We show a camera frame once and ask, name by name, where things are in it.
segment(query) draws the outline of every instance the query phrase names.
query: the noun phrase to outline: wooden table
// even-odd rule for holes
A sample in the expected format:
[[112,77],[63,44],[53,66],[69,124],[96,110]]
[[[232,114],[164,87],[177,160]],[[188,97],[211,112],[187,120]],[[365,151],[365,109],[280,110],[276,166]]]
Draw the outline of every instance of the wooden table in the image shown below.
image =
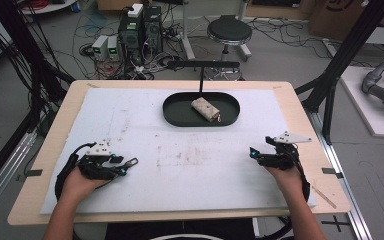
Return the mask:
[[[312,185],[317,206],[315,214],[346,213],[350,204],[334,174],[324,174],[322,168],[331,168],[316,133],[305,114],[292,86],[287,82],[263,81],[208,81],[205,89],[272,89],[284,115],[290,132],[310,137],[311,143],[298,144],[300,159],[306,172],[307,180]],[[28,177],[8,217],[11,225],[47,224],[49,215],[41,215],[40,209],[45,199],[49,181],[65,140],[71,130],[90,88],[175,88],[197,89],[198,81],[76,81],[74,82],[55,118],[55,121],[43,143],[32,169],[43,169],[41,176]],[[152,221],[206,218],[235,218],[287,215],[281,209],[247,209],[188,212],[146,212],[146,213],[106,213],[78,214],[75,222],[117,222],[117,221]]]

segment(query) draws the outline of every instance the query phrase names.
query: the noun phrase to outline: floor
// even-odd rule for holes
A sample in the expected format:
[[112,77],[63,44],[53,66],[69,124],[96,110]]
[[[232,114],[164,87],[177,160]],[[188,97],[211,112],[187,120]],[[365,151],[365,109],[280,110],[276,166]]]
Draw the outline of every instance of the floor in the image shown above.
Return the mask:
[[[118,13],[101,13],[96,9],[72,13],[62,10],[40,16],[44,32],[58,61],[76,79],[86,79],[93,74],[93,63],[80,56],[81,45],[93,42],[96,28],[100,34],[112,34],[118,28]],[[269,21],[257,24],[248,48],[253,56],[245,62],[237,50],[231,50],[229,59],[239,61],[246,80],[288,81],[294,87],[301,86],[318,77],[329,64],[330,57],[320,41],[307,41],[306,22]],[[189,20],[191,45],[198,60],[213,60],[220,57],[222,46],[205,38],[207,20]],[[184,53],[173,43],[179,54]],[[366,45],[359,52],[352,65],[375,66],[384,59],[381,46]],[[199,72],[183,69],[177,72],[167,70],[155,73],[155,79],[198,79]],[[299,96],[305,99],[307,94]],[[14,70],[5,57],[0,57],[0,149],[6,143],[18,124],[28,112],[27,90],[17,79]],[[384,239],[384,138],[372,137],[341,84],[338,84],[332,121],[332,142],[344,169],[344,174],[358,202],[373,239]],[[17,170],[5,191],[0,196],[0,239],[39,239],[45,226],[13,227],[6,218],[12,208],[23,182],[17,180],[24,167],[34,157],[43,141],[39,137],[35,146]],[[345,215],[317,216],[328,239],[353,239],[352,229],[347,225]],[[334,225],[329,222],[344,223]],[[276,219],[259,219],[260,232],[273,232],[280,227]],[[81,224],[76,231],[82,239],[99,239],[105,233],[105,224]]]

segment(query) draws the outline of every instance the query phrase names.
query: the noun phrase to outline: black tray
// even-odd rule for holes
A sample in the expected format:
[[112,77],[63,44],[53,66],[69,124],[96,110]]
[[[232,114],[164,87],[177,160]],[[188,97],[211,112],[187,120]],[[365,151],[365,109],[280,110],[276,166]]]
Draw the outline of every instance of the black tray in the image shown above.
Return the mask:
[[[221,122],[209,122],[192,106],[193,100],[205,98],[220,110]],[[238,119],[240,106],[233,96],[222,92],[181,92],[170,95],[163,104],[164,118],[177,127],[222,127],[229,126]]]

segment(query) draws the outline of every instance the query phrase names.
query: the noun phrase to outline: chair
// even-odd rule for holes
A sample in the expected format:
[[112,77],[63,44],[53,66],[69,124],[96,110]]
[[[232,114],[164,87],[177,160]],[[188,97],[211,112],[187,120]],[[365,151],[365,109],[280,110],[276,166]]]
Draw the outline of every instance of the chair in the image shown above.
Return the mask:
[[[207,29],[208,37],[216,42],[223,43],[224,49],[221,61],[227,61],[229,46],[240,46],[251,39],[252,29],[246,23],[237,20],[235,16],[221,16],[212,21]],[[224,78],[226,80],[240,80],[242,73],[239,68],[226,71],[225,68],[207,68],[205,76],[210,80]]]

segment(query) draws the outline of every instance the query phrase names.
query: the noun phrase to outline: object in tray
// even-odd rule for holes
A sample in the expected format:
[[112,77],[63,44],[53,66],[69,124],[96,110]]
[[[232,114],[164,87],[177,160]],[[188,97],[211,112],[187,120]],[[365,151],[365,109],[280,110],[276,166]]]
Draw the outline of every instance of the object in tray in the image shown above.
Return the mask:
[[208,121],[212,122],[218,119],[220,122],[220,111],[203,97],[193,100],[191,105]]

